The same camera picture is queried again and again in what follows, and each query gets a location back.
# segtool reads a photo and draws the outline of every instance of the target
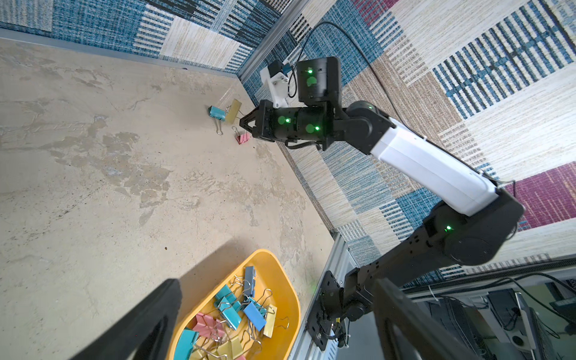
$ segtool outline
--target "black mounting plate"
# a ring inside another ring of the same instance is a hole
[[[327,271],[322,279],[318,296],[312,305],[312,310],[306,322],[306,330],[312,337],[312,341],[321,351],[326,350],[328,335],[332,329],[332,324],[336,319],[329,319],[324,309],[324,297],[332,294],[338,297],[340,286],[331,271]]]

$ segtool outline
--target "concrete floor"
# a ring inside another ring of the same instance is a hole
[[[0,40],[0,349],[65,359],[166,278],[181,315],[258,248],[306,308],[332,238],[237,79]]]

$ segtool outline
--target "patterned carpet wall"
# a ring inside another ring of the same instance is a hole
[[[575,10],[574,0],[312,0],[243,84],[255,104],[269,98],[260,69],[275,59],[294,64],[311,28],[335,22],[360,45],[412,128],[477,169],[517,180],[526,212],[492,263],[440,269],[413,285],[574,256]],[[369,100],[397,117],[367,64],[328,25],[303,58],[324,56],[342,61],[344,106]],[[291,105],[301,106],[296,99]],[[283,151],[326,225],[361,264],[406,239],[439,201],[345,143]]]
[[[6,0],[0,27],[237,73],[288,0]]]

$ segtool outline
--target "yellow plastic tray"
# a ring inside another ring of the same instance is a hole
[[[271,289],[273,295],[266,301],[266,305],[272,304],[278,308],[275,326],[283,325],[287,326],[288,329],[276,327],[271,338],[264,336],[260,339],[262,342],[261,352],[256,353],[260,350],[260,346],[256,344],[252,347],[252,351],[247,352],[244,356],[247,360],[285,360],[288,355],[290,355],[290,349],[296,340],[296,335],[300,328],[300,302],[298,301],[298,296],[294,291],[294,287],[290,283],[290,280],[288,280],[288,276],[276,256],[268,250],[260,249],[254,251],[253,254],[248,256],[248,258],[234,269],[234,271],[232,271],[220,284],[218,284],[218,286],[216,286],[200,304],[189,312],[181,323],[176,325],[166,360],[174,359],[176,345],[180,339],[180,335],[184,331],[184,328],[189,323],[194,323],[193,319],[197,313],[202,312],[206,314],[215,310],[214,296],[216,293],[220,291],[224,285],[230,286],[235,275],[244,276],[244,267],[246,266],[254,266],[256,270],[256,300],[258,300],[258,298],[263,294],[264,289]],[[269,291],[266,292],[264,298],[268,295],[270,295]],[[217,316],[218,312],[213,312],[210,315]],[[228,333],[231,337],[242,337],[242,333],[247,329],[247,327],[248,320],[246,319],[246,315],[243,315],[238,330],[232,331],[232,329],[228,328]]]

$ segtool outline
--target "pink binder clip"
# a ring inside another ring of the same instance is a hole
[[[242,145],[246,141],[250,140],[249,132],[244,132],[243,134],[240,134],[236,126],[233,126],[232,130],[234,130],[234,132],[236,133],[236,141],[238,142],[238,144]]]
[[[198,331],[200,336],[211,338],[212,340],[221,340],[226,335],[224,327],[219,320],[203,313],[196,314],[196,325],[192,330]]]

